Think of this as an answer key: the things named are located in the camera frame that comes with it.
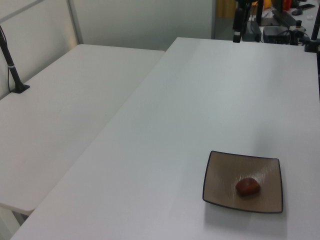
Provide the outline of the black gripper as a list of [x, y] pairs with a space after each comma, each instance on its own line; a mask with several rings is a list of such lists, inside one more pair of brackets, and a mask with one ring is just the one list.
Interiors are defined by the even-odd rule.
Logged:
[[233, 42], [239, 43], [241, 41], [241, 30], [244, 21], [244, 10], [242, 8], [237, 8], [235, 10], [234, 21], [233, 21]]

